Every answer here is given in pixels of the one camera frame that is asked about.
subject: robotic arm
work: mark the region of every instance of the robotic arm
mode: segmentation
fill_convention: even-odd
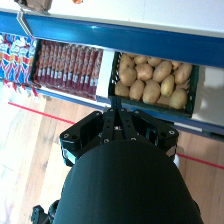
[[[72,168],[45,222],[203,223],[173,163],[177,130],[141,110],[127,111],[120,98],[111,104],[60,135]],[[41,209],[34,207],[31,220],[40,220]]]

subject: sausage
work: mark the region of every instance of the sausage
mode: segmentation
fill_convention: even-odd
[[[41,46],[41,52],[40,52],[40,57],[41,57],[41,56],[42,56],[42,57],[45,56],[45,49],[46,49],[45,44],[42,44],[42,46]]]
[[[49,58],[44,58],[43,69],[42,69],[41,80],[40,80],[42,83],[45,82],[45,75],[47,71],[48,61],[49,61]]]
[[[56,45],[55,47],[54,47],[54,58],[57,58],[57,56],[58,56],[58,49],[59,49],[59,46],[58,45]]]
[[[58,70],[58,78],[57,78],[57,85],[58,86],[61,86],[61,84],[62,84],[64,67],[65,67],[65,59],[61,59],[60,65],[59,65],[59,70]]]
[[[72,49],[68,48],[67,53],[66,53],[65,61],[70,61],[71,60],[71,53],[72,53]]]
[[[91,78],[91,74],[93,72],[93,67],[94,67],[94,63],[95,63],[95,60],[96,60],[96,56],[97,56],[96,49],[93,48],[91,50],[90,59],[89,59],[89,63],[88,63],[87,71],[86,71],[84,85],[83,85],[83,90],[86,93],[88,92],[88,89],[89,89],[90,78]]]
[[[66,81],[67,81],[67,78],[68,78],[69,65],[70,65],[70,62],[65,61],[64,74],[63,74],[62,84],[61,84],[63,88],[66,86]]]
[[[90,49],[87,48],[86,52],[85,52],[82,73],[80,75],[79,82],[77,83],[78,84],[78,86],[77,86],[78,92],[82,92],[82,90],[83,90],[84,79],[85,79],[85,75],[86,75],[86,71],[87,71],[87,67],[88,67],[88,63],[89,63],[89,59],[90,59],[90,54],[91,54],[91,51],[90,51]]]
[[[82,71],[83,61],[84,61],[85,52],[82,48],[78,49],[78,54],[75,61],[75,67],[73,71],[73,78],[72,78],[72,88],[75,89],[79,74]]]
[[[44,56],[45,56],[45,58],[48,58],[50,56],[50,46],[49,45],[46,46]]]
[[[56,66],[55,66],[55,72],[54,72],[54,79],[53,79],[53,85],[57,86],[57,80],[58,80],[58,72],[59,72],[59,68],[60,68],[60,59],[57,59],[56,61]]]
[[[41,79],[41,74],[42,74],[42,69],[43,69],[43,64],[44,64],[44,57],[40,57],[39,61],[39,68],[38,68],[38,74],[37,74],[37,81],[40,82]]]
[[[56,68],[57,59],[53,58],[52,67],[51,67],[51,76],[50,76],[50,84],[53,85],[54,82],[54,73]]]
[[[48,60],[48,65],[47,65],[47,74],[46,74],[46,83],[49,84],[50,83],[50,76],[51,76],[51,67],[53,64],[53,56],[49,57]]]
[[[61,59],[65,59],[66,58],[66,54],[67,54],[67,47],[63,47],[62,48],[62,52],[61,52]]]
[[[51,50],[50,50],[50,57],[54,56],[54,45],[50,46]]]
[[[59,46],[58,47],[57,59],[61,59],[61,55],[62,55],[62,46]]]
[[[71,52],[71,60],[76,60],[79,47],[73,46]]]
[[[72,85],[72,74],[75,67],[75,60],[71,60],[68,69],[68,78],[66,80],[66,87],[71,87]]]

